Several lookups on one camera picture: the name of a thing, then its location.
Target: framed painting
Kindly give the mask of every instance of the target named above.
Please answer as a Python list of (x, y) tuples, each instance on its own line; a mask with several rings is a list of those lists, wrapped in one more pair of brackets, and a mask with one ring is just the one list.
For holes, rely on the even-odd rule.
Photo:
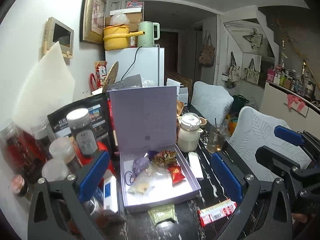
[(80, 41), (103, 43), (103, 25), (107, 0), (83, 0), (80, 17)]

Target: white teapot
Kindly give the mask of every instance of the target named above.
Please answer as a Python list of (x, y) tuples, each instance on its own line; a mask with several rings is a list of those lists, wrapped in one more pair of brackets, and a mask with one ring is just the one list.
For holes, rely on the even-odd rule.
[(194, 113), (186, 113), (178, 118), (180, 129), (178, 131), (177, 145), (182, 152), (193, 152), (203, 130), (200, 128), (201, 120)]

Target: bolt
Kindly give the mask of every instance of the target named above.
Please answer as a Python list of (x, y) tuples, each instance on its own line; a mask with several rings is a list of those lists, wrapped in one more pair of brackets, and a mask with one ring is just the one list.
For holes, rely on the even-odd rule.
[(306, 195), (306, 193), (307, 193), (307, 191), (305, 189), (303, 189), (300, 191), (300, 196), (303, 197)]
[(276, 178), (276, 183), (281, 183), (283, 180), (281, 178)]
[(247, 176), (245, 176), (245, 178), (247, 180), (254, 180), (254, 176), (252, 174), (248, 174)]
[(69, 174), (67, 180), (74, 180), (76, 176), (74, 174)]
[(45, 178), (40, 178), (40, 179), (38, 179), (38, 183), (39, 184), (42, 184), (42, 183), (44, 183), (45, 182)]

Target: refrigerator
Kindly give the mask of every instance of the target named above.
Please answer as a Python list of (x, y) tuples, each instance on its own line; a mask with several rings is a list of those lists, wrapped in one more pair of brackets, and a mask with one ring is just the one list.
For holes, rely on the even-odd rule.
[(140, 74), (142, 81), (150, 80), (155, 82), (157, 86), (164, 85), (164, 48), (160, 48), (159, 45), (107, 50), (106, 61), (108, 62), (107, 72), (116, 61), (119, 62), (116, 82), (120, 81), (122, 77)]

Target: dining table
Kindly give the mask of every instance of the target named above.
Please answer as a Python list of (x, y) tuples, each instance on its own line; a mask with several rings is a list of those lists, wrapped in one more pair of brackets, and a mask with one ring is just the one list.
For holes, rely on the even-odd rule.
[[(183, 113), (192, 112), (202, 117), (201, 113), (197, 111), (192, 105), (184, 107)], [(213, 223), (201, 226), (198, 211), (215, 204), (221, 203), (229, 199), (227, 192), (223, 185), (217, 178), (213, 168), (211, 167), (211, 155), (206, 150), (208, 137), (210, 133), (211, 124), (207, 122), (204, 132), (201, 135), (196, 152), (199, 156), (199, 161), (204, 176), (203, 180), (199, 181), (201, 190), (199, 194), (186, 202), (175, 205), (175, 214), (177, 221), (169, 220), (158, 223), (156, 226), (147, 212), (125, 213), (125, 222), (110, 223), (101, 231), (104, 233), (106, 239), (120, 239), (120, 240), (205, 240), (214, 239), (219, 236), (219, 231), (226, 225), (229, 216), (223, 217)], [(225, 141), (223, 143), (222, 151), (228, 156), (233, 163), (244, 162), (240, 160), (239, 155), (233, 150), (230, 144)], [(188, 153), (182, 153), (185, 159), (188, 160)], [(114, 167), (118, 178), (120, 177), (120, 163), (114, 161)], [(121, 195), (121, 187), (118, 187), (118, 193)], [(260, 206), (256, 202), (255, 207), (238, 239), (246, 237), (252, 229)]]

